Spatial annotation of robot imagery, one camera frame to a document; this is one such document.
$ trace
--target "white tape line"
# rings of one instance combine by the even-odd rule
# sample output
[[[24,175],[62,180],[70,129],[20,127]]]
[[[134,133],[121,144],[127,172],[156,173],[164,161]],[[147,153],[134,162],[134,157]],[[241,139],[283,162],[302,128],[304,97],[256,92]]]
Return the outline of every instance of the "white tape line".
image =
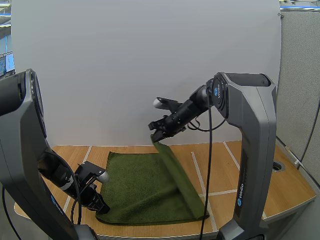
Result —
[[[91,148],[92,148],[92,146],[89,146],[89,149],[88,149],[88,151],[86,151],[86,154],[85,154],[85,156],[84,156],[84,159],[83,159],[82,163],[84,163],[85,161],[87,161],[88,156],[89,156],[89,153],[90,153],[90,151],[91,151]],[[71,199],[71,197],[68,196],[67,199],[66,199],[66,201],[65,201],[65,204],[64,204],[64,207],[63,207],[63,211],[64,211],[64,212],[67,211],[67,208],[68,208],[70,199]]]
[[[201,177],[201,172],[200,172],[200,169],[199,169],[199,166],[198,166],[198,163],[197,163],[197,159],[196,159],[195,153],[192,151],[191,155],[192,155],[192,159],[193,159],[193,163],[194,163],[194,166],[195,166],[196,173],[198,174],[198,178],[199,178],[199,182],[200,182],[200,186],[201,186],[201,190],[202,190],[203,196],[205,196],[206,188],[205,188],[204,181],[202,180],[202,177]]]
[[[202,196],[200,196],[201,194],[199,194],[199,196],[206,198],[205,197],[206,196],[206,194],[205,194],[206,188],[205,188],[205,184],[204,184],[204,181],[202,179],[202,176],[201,176],[201,172],[200,172],[200,169],[199,169],[199,165],[198,165],[195,153],[192,151],[191,155],[192,155],[193,163],[194,163],[195,170],[196,170],[196,173],[198,175],[200,186],[201,186],[201,190],[202,190]],[[217,224],[216,224],[216,220],[215,220],[215,217],[214,217],[214,213],[212,212],[212,209],[211,209],[211,204],[209,202],[209,199],[208,199],[208,206],[207,206],[206,209],[208,210],[208,212],[210,214],[210,221],[211,221],[212,231],[216,232],[216,231],[218,231]]]
[[[63,207],[63,211],[66,212],[67,211],[67,208],[68,208],[68,205],[69,205],[69,202],[70,202],[70,199],[71,197],[68,196],[68,198],[66,199],[65,201],[65,204],[64,204],[64,207]]]
[[[227,191],[217,191],[217,192],[211,192],[209,193],[209,196],[216,196],[216,195],[222,195],[222,194],[230,194],[230,193],[236,193],[237,189],[227,190]]]
[[[230,149],[229,149],[228,145],[226,144],[226,142],[225,142],[225,141],[223,142],[223,144],[224,144],[224,146],[225,146],[226,150],[229,152],[229,154],[230,154],[230,156],[231,156],[232,160],[234,161],[234,163],[235,163],[236,167],[238,168],[238,170],[240,170],[239,163],[237,162],[237,160],[236,160],[235,156],[234,156],[234,155],[232,154],[232,152],[230,151]]]
[[[92,146],[89,146],[89,149],[88,149],[88,151],[86,152],[86,155],[84,156],[84,159],[83,159],[82,163],[84,163],[85,161],[87,161],[91,149],[92,149]]]

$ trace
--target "wall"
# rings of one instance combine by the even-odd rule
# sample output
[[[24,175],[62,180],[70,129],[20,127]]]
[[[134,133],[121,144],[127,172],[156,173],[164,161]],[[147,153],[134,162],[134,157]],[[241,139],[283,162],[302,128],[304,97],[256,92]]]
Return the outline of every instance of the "wall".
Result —
[[[157,96],[184,102],[217,72],[278,81],[278,11],[278,0],[15,0],[15,68],[37,72],[51,145],[150,145],[148,124],[168,114]],[[227,124],[213,134],[240,138]],[[164,142],[208,139],[187,130]]]
[[[299,159],[304,155],[303,165],[320,182],[320,12],[283,14],[277,135]],[[282,240],[313,240],[320,236],[320,191],[301,167],[299,171],[313,187],[317,198],[293,226],[279,236]]]

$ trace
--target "logo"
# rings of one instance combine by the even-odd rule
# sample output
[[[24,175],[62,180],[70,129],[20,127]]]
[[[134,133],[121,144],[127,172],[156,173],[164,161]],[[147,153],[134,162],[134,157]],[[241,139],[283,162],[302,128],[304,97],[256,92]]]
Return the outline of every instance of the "logo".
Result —
[[[241,186],[240,186],[240,193],[239,193],[239,198],[240,199],[242,198],[243,191],[244,191],[244,184],[242,183]]]
[[[56,200],[55,200],[54,196],[52,196],[52,195],[51,195],[51,200],[52,200],[53,204],[56,205]]]
[[[62,212],[61,208],[56,203],[56,200],[55,200],[54,196],[52,196],[52,195],[51,195],[51,200],[52,200],[53,204],[56,206],[56,208],[59,210],[59,212],[63,215],[64,213]]]

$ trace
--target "gray cubicle wall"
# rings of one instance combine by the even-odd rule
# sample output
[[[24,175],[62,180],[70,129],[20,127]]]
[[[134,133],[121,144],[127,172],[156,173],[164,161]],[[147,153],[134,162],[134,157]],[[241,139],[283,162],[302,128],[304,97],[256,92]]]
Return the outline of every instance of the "gray cubicle wall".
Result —
[[[298,158],[306,149],[302,163],[320,182],[320,117],[314,126],[320,101],[320,12],[282,13],[277,135]],[[300,168],[299,171],[320,196],[304,170]],[[320,200],[317,197],[279,238],[319,239],[319,216]]]

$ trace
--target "wooden table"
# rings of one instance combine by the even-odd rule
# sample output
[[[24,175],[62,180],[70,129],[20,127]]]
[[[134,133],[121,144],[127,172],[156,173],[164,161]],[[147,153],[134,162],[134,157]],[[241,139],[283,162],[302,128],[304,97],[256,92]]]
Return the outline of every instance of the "wooden table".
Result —
[[[194,188],[204,200],[207,166],[208,144],[172,145],[170,146]],[[102,168],[107,166],[109,152],[115,153],[156,153],[153,146],[56,146],[53,148],[63,157],[72,170],[78,164],[90,161]],[[205,221],[204,232],[217,232],[233,216],[238,186],[239,165],[241,159],[241,142],[221,142],[212,145],[211,178],[209,185],[210,218]],[[285,170],[273,172],[268,191],[263,218],[268,222],[293,214],[299,208],[315,199],[316,194],[300,172],[276,147],[274,159],[285,165]],[[59,205],[70,216],[73,199],[70,201],[64,192],[51,182],[45,180]],[[97,191],[101,183],[96,182]],[[15,204],[15,212],[28,217]],[[78,216],[75,207],[74,219]],[[149,226],[116,226],[103,224],[95,218],[95,212],[82,208],[82,224],[92,227],[98,235],[117,237],[170,237],[194,235],[200,232],[201,221],[168,225]]]

